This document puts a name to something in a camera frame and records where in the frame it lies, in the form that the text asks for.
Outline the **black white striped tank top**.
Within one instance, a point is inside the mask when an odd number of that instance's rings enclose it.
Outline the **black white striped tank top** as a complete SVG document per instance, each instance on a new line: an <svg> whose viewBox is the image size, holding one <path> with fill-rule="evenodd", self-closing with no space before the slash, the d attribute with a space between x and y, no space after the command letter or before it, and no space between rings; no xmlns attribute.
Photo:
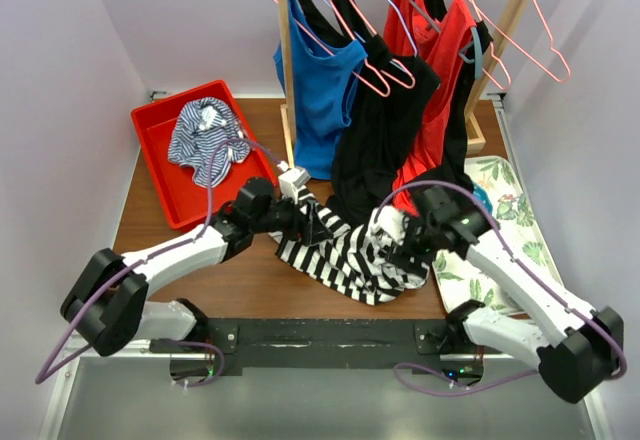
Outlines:
<svg viewBox="0 0 640 440"><path fill-rule="evenodd" d="M363 225L352 227L319 203L319 220L334 238L315 246L280 240L276 256L295 270L352 300L376 306L426 284L430 265L409 262L408 272L386 261L379 243L367 238Z"/></svg>

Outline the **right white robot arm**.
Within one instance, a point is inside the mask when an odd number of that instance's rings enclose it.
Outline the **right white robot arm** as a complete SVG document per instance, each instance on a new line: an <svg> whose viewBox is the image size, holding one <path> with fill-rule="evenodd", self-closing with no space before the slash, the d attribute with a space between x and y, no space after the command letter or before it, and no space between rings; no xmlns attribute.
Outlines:
<svg viewBox="0 0 640 440"><path fill-rule="evenodd" d="M456 254L487 274L529 317L517 320L483 301L465 301L446 317L445 339L452 350L482 346L505 353L571 404L627 373L624 321L614 309L596 309L543 279L535 263L516 256L495 218L466 189L437 180L411 182L404 189L416 213L395 229L400 251Z"/></svg>

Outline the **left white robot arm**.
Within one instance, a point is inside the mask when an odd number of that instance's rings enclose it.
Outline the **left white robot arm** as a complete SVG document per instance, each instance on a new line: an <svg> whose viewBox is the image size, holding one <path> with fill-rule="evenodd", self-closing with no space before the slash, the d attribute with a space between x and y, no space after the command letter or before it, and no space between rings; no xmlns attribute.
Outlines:
<svg viewBox="0 0 640 440"><path fill-rule="evenodd" d="M135 339L169 338L185 352L207 340L201 313L186 301L157 303L150 296L204 267L248 249L261 233L315 246L331 238L320 208L289 180L278 187L249 179L234 200L203 225L146 250L95 253L63 301L60 313L99 355L110 356Z"/></svg>

